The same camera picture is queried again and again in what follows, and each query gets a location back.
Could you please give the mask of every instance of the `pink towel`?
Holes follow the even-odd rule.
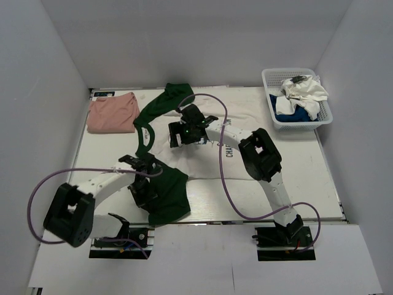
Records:
[[[134,120],[139,116],[134,93],[99,97],[89,106],[87,131],[91,133],[133,133]]]

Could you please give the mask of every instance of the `laundry basket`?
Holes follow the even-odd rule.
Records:
[[[280,122],[276,120],[276,116],[271,105],[269,94],[280,95],[281,81],[299,75],[313,75],[314,71],[302,68],[279,68],[279,69],[264,69],[262,71],[263,86],[265,88],[266,98],[268,100],[271,118],[273,119],[274,127],[277,130],[314,130],[321,125],[332,122],[332,112],[330,112],[327,101],[320,101],[319,106],[321,111],[318,114],[318,121],[315,122]]]

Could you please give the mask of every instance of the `gray wall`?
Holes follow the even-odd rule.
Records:
[[[393,294],[392,13],[390,0],[354,0],[316,68],[333,112],[318,131],[385,294]]]
[[[42,0],[89,87],[261,85],[314,69],[351,0]]]
[[[13,295],[25,293],[37,253],[26,223],[29,194],[70,166],[88,91],[39,0],[0,6],[0,293]],[[37,195],[39,232],[61,180]]]

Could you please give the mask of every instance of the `black label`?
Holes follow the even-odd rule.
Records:
[[[107,92],[95,92],[94,97],[101,97],[101,96],[115,96],[114,91],[107,91]]]

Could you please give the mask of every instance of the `navy garment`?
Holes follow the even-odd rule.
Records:
[[[276,114],[277,97],[275,95],[270,94],[270,100],[277,121],[280,122],[311,122],[312,121],[307,111],[301,106],[296,106],[296,110],[292,115],[277,115]]]

